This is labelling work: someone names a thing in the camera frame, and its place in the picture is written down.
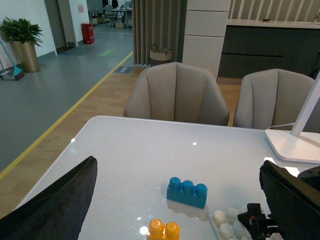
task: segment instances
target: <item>potted plant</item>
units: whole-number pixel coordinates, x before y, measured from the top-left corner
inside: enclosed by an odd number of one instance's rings
[[[13,42],[17,50],[21,63],[26,72],[36,72],[39,70],[39,64],[35,45],[40,46],[42,40],[41,29],[38,24],[31,24],[30,21],[20,18],[14,20],[6,17],[3,20],[0,30],[6,42]]]

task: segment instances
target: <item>glossy table surface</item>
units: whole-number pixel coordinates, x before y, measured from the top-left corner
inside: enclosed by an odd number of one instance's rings
[[[144,240],[153,218],[180,225],[182,240],[217,239],[209,221],[215,210],[260,203],[268,213],[259,170],[265,157],[280,166],[310,163],[276,159],[263,130],[97,116],[87,122],[21,204],[94,156],[98,175],[80,240]],[[171,177],[203,183],[204,209],[166,199]]]

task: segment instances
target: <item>floor mat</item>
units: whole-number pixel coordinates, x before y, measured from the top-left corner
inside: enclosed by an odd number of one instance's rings
[[[63,53],[60,53],[60,55],[74,55],[74,56],[83,56],[89,52],[91,52],[94,47],[75,47],[68,51],[65,51]]]
[[[129,74],[133,68],[133,66],[120,66],[114,71],[114,73]]]

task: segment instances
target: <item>blue lego brick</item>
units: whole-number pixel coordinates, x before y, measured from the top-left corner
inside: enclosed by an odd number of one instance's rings
[[[193,182],[190,180],[181,182],[178,177],[172,177],[166,189],[166,198],[182,204],[204,209],[207,200],[207,193],[207,186],[202,183],[194,186]]]

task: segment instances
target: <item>wooden floor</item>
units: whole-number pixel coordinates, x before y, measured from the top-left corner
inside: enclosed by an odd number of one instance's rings
[[[89,119],[123,116],[125,103],[143,69],[135,67],[130,74],[112,73],[0,180],[0,218],[12,212]],[[241,86],[219,83],[219,87],[230,110],[231,126]]]

